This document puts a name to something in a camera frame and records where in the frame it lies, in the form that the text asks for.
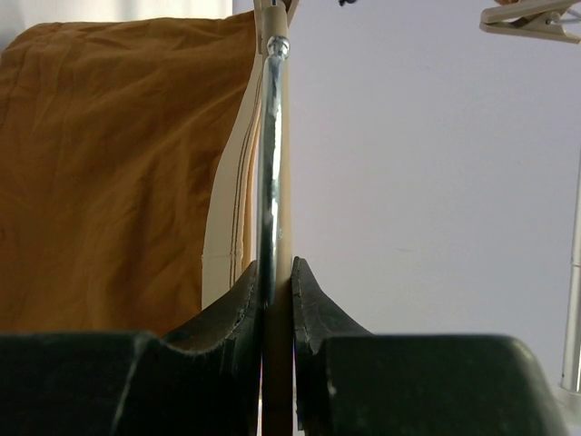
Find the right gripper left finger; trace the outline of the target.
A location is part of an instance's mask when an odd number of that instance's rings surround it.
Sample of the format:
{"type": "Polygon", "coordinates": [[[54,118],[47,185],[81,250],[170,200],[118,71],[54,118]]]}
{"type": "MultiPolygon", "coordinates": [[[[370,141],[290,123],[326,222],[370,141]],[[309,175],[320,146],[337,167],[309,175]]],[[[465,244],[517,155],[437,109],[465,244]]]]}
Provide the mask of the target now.
{"type": "Polygon", "coordinates": [[[249,267],[219,300],[149,332],[3,335],[4,435],[252,435],[261,313],[249,267]]]}

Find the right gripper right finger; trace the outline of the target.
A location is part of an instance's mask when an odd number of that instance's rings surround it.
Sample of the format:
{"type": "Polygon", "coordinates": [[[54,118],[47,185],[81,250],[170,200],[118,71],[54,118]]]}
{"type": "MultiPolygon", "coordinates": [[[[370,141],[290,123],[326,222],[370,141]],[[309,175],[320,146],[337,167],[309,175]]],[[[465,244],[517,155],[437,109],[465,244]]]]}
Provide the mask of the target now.
{"type": "Polygon", "coordinates": [[[308,435],[564,435],[526,345],[490,334],[374,334],[291,273],[298,425],[308,435]]]}

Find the brown underwear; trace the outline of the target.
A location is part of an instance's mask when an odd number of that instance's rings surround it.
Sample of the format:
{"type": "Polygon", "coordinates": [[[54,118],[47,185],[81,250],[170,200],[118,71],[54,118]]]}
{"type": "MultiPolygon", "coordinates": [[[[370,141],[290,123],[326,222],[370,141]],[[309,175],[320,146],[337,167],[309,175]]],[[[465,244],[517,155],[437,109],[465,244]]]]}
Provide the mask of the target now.
{"type": "Polygon", "coordinates": [[[253,13],[49,23],[1,54],[1,330],[166,334],[249,261],[253,13]]]}

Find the beige clip hanger with underwear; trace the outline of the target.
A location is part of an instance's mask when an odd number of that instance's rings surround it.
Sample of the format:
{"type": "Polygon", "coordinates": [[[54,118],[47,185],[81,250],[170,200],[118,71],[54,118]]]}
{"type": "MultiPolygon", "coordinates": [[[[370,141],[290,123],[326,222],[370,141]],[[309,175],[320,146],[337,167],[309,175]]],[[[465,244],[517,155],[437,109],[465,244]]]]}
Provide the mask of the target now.
{"type": "Polygon", "coordinates": [[[566,24],[579,12],[577,1],[267,4],[264,434],[279,431],[276,404],[296,404],[296,258],[367,331],[509,336],[552,392],[580,145],[566,24]]]}

